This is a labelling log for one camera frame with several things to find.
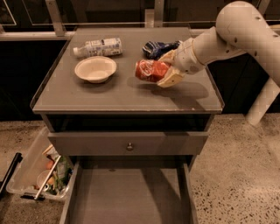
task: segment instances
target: drawer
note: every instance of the drawer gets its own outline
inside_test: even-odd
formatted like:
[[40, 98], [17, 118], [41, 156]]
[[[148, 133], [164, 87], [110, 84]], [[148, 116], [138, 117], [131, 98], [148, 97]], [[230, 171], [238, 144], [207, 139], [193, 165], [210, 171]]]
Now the drawer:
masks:
[[198, 155], [207, 132], [49, 133], [58, 153], [67, 156]]
[[186, 164], [122, 169], [93, 163], [94, 169], [75, 164], [60, 224], [198, 223]]

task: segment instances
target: bottle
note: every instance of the bottle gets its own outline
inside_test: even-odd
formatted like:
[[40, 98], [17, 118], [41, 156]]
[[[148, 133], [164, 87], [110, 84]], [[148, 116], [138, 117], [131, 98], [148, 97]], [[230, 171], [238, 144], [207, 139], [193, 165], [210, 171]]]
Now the bottle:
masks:
[[121, 54], [122, 52], [122, 42], [119, 38], [105, 38], [87, 41], [84, 46], [73, 48], [73, 54], [77, 58], [113, 56]]

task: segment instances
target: bowl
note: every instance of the bowl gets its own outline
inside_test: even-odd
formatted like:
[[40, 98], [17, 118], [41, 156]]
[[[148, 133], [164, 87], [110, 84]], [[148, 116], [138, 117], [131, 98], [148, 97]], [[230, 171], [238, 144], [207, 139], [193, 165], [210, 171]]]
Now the bowl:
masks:
[[76, 68], [76, 75], [91, 83], [102, 83], [116, 71], [116, 63], [103, 56], [94, 56], [80, 61]]

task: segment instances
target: bin handle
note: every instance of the bin handle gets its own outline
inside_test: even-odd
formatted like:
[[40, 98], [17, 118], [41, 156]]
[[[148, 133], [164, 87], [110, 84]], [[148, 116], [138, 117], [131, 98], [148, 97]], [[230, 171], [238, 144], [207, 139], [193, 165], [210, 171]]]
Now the bin handle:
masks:
[[4, 190], [6, 189], [6, 186], [9, 183], [12, 174], [16, 170], [16, 167], [17, 167], [18, 163], [20, 163], [22, 160], [23, 160], [22, 154], [17, 152], [15, 157], [12, 159], [10, 167], [5, 174], [5, 177], [3, 178], [3, 181], [0, 182], [0, 199], [3, 197]]

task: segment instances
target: drawer knob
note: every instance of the drawer knob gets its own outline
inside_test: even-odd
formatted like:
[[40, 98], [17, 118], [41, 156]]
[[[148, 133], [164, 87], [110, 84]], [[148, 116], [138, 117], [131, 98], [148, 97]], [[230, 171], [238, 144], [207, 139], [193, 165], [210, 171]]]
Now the drawer knob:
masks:
[[132, 143], [128, 143], [128, 146], [126, 146], [126, 150], [127, 151], [133, 151], [134, 150], [133, 144]]

